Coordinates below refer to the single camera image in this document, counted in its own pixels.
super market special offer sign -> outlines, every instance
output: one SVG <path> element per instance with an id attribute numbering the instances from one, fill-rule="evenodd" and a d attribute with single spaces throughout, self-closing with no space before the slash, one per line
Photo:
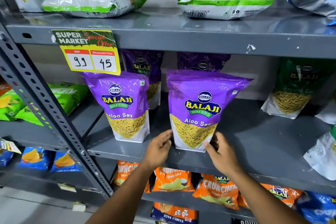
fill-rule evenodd
<path id="1" fill-rule="evenodd" d="M 111 30 L 53 30 L 73 71 L 120 75 L 119 54 Z"/>

purple snack packet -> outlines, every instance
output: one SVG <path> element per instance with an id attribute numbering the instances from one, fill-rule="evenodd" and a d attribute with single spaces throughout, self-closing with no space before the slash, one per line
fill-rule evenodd
<path id="1" fill-rule="evenodd" d="M 230 58 L 230 54 L 177 52 L 177 68 L 219 72 Z"/>
<path id="2" fill-rule="evenodd" d="M 104 108 L 116 140 L 142 143 L 149 134 L 148 77 L 82 72 L 94 98 Z"/>
<path id="3" fill-rule="evenodd" d="M 204 152 L 224 108 L 253 79 L 222 73 L 167 70 L 170 123 L 175 147 Z"/>
<path id="4" fill-rule="evenodd" d="M 121 49 L 127 72 L 145 74 L 149 77 L 147 90 L 150 110 L 160 105 L 161 101 L 161 64 L 164 51 Z"/>

handwritten number 99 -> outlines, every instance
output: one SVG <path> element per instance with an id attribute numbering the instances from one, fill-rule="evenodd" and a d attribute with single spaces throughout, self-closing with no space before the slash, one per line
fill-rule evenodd
<path id="1" fill-rule="evenodd" d="M 86 61 L 84 58 L 81 58 L 81 60 L 84 62 L 84 65 L 81 65 L 81 63 L 78 60 L 78 57 L 74 57 L 73 59 L 78 62 L 78 65 L 75 65 L 76 67 L 80 67 L 80 66 L 86 67 Z"/>
<path id="2" fill-rule="evenodd" d="M 103 59 L 101 59 L 101 60 L 99 61 L 99 63 L 103 65 L 103 70 L 105 70 L 105 63 L 106 63 L 106 64 L 109 64 L 108 66 L 106 66 L 106 68 L 109 68 L 109 67 L 112 66 L 112 64 L 111 64 L 111 62 L 110 62 L 109 59 L 105 60 L 105 62 L 103 61 Z"/>

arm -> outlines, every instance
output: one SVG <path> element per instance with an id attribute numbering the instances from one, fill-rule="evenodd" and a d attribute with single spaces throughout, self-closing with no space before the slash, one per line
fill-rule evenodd
<path id="1" fill-rule="evenodd" d="M 236 184 L 259 224 L 310 224 L 243 171 L 233 147 L 222 133 L 216 132 L 214 139 L 217 151 L 212 145 L 205 143 L 213 164 Z"/>
<path id="2" fill-rule="evenodd" d="M 120 188 L 100 207 L 86 224 L 132 224 L 150 175 L 168 157 L 172 130 L 162 132 L 148 145 L 139 166 Z"/>

human hand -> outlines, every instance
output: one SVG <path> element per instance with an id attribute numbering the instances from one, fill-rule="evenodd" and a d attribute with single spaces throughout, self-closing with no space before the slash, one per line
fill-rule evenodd
<path id="1" fill-rule="evenodd" d="M 229 145 L 225 139 L 225 136 L 222 133 L 216 131 L 212 137 L 212 141 L 218 148 L 217 151 L 208 142 L 204 143 L 204 147 L 210 155 L 212 163 L 217 168 L 217 170 L 229 178 L 236 172 L 241 172 L 242 168 L 238 163 L 235 150 L 231 145 Z"/>
<path id="2" fill-rule="evenodd" d="M 172 135 L 173 131 L 168 129 L 165 132 L 159 134 L 149 143 L 142 163 L 152 171 L 154 171 L 166 161 L 171 146 L 170 138 Z"/>

